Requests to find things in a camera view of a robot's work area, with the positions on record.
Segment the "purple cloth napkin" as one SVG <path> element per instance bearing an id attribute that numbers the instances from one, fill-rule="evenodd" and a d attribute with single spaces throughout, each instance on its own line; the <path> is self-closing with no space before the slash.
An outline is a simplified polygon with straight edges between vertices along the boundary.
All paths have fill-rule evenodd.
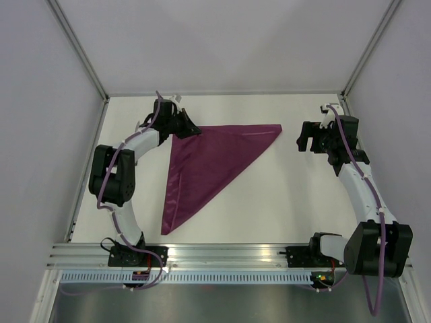
<path id="1" fill-rule="evenodd" d="M 161 234 L 196 215 L 279 137 L 280 124 L 202 126 L 172 140 Z"/>

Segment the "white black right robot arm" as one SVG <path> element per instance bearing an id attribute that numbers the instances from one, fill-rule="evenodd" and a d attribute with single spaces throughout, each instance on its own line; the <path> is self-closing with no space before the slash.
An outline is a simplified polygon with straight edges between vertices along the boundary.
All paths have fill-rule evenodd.
<path id="1" fill-rule="evenodd" d="M 322 266 L 331 258 L 341 261 L 349 274 L 400 277 L 413 240 L 409 225 L 400 224 L 375 187 L 366 152 L 358 149 L 359 120 L 326 116 L 323 122 L 305 121 L 296 141 L 299 151 L 325 153 L 350 198 L 358 221 L 350 238 L 317 232 L 307 256 Z"/>

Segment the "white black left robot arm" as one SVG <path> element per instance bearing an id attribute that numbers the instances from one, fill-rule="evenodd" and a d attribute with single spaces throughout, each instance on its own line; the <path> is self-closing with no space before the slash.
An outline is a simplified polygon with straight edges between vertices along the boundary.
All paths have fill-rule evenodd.
<path id="1" fill-rule="evenodd" d="M 178 95 L 156 98 L 153 112 L 127 138 L 116 145 L 98 145 L 94 151 L 88 188 L 97 199 L 97 209 L 110 215 L 115 242 L 126 247 L 123 258 L 131 266 L 141 266 L 147 258 L 144 234 L 132 205 L 137 162 L 172 135 L 187 139 L 201 134 L 180 103 Z"/>

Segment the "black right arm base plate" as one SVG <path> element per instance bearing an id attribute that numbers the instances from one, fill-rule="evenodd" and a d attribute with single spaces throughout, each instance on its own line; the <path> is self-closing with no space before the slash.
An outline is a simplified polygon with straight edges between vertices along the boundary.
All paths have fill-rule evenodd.
<path id="1" fill-rule="evenodd" d="M 344 268 L 342 261 L 314 252 L 308 246 L 287 246 L 278 254 L 286 259 L 288 268 Z"/>

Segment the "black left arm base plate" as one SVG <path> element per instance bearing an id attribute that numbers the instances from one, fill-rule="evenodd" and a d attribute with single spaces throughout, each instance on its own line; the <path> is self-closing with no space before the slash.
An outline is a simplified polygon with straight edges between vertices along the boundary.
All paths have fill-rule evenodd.
<path id="1" fill-rule="evenodd" d="M 148 252 L 157 254 L 162 261 L 162 267 L 166 266 L 168 260 L 167 246 L 147 246 Z M 160 262 L 155 256 L 136 252 L 124 245 L 113 246 L 110 249 L 108 267 L 151 267 L 160 268 Z"/>

